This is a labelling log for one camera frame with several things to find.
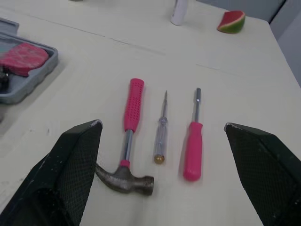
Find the red rubber grip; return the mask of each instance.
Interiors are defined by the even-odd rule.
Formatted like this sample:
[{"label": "red rubber grip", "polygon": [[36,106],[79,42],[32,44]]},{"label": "red rubber grip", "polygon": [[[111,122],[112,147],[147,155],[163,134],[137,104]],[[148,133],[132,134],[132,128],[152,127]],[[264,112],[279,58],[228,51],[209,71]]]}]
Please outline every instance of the red rubber grip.
[{"label": "red rubber grip", "polygon": [[192,122],[189,126],[183,174],[184,178],[189,181],[196,181],[201,177],[202,128],[203,125],[198,122]]},{"label": "red rubber grip", "polygon": [[130,90],[127,98],[126,112],[124,115],[124,130],[131,129],[134,133],[140,120],[140,108],[144,81],[131,79]]}]

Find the tool case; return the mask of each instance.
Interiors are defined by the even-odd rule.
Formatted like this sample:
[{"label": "tool case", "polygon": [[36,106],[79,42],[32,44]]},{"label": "tool case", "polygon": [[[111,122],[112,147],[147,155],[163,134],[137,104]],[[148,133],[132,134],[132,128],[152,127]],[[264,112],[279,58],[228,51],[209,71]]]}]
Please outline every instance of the tool case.
[{"label": "tool case", "polygon": [[0,56],[22,43],[28,43],[45,50],[49,59],[42,67],[29,71],[28,77],[9,74],[9,87],[0,91],[0,104],[16,104],[30,94],[50,74],[58,63],[58,52],[55,48],[33,42],[17,36],[19,24],[0,18]]}]

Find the red sponge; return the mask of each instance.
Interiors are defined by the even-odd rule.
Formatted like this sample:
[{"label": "red sponge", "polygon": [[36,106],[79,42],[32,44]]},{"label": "red sponge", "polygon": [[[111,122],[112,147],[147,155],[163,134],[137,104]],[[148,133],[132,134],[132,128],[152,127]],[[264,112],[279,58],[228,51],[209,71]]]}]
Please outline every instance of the red sponge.
[{"label": "red sponge", "polygon": [[22,43],[3,55],[0,59],[0,66],[8,68],[16,75],[28,77],[30,70],[41,67],[48,58],[45,50]]}]

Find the table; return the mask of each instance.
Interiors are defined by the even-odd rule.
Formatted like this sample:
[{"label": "table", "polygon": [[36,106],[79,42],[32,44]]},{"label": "table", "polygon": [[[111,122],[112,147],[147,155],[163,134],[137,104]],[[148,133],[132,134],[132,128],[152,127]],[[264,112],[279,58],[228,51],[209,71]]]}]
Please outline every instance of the table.
[{"label": "table", "polygon": [[[235,122],[274,133],[301,158],[300,87],[266,22],[248,17],[240,34],[227,35],[216,31],[222,9],[190,2],[177,27],[169,22],[172,7],[170,0],[1,1],[0,17],[19,22],[19,36],[57,48],[60,64],[8,109],[8,117],[16,112],[10,126],[0,126],[0,211],[59,136],[83,122],[102,120],[97,162],[114,171],[129,80],[138,77],[145,90],[131,171],[154,176],[154,193],[119,194],[95,178],[81,225],[261,225],[223,127]],[[196,87],[203,177],[187,183],[181,159]],[[168,149],[158,166],[152,153],[165,90]]]}]

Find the wall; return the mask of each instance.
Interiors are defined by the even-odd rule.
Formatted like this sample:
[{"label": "wall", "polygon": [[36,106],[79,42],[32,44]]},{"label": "wall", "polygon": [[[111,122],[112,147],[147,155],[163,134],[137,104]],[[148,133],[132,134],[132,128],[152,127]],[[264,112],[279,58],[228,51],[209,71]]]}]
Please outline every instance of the wall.
[{"label": "wall", "polygon": [[280,36],[278,44],[301,86],[301,12]]},{"label": "wall", "polygon": [[277,12],[284,0],[197,0],[227,10],[242,10],[247,16],[266,21]]}]

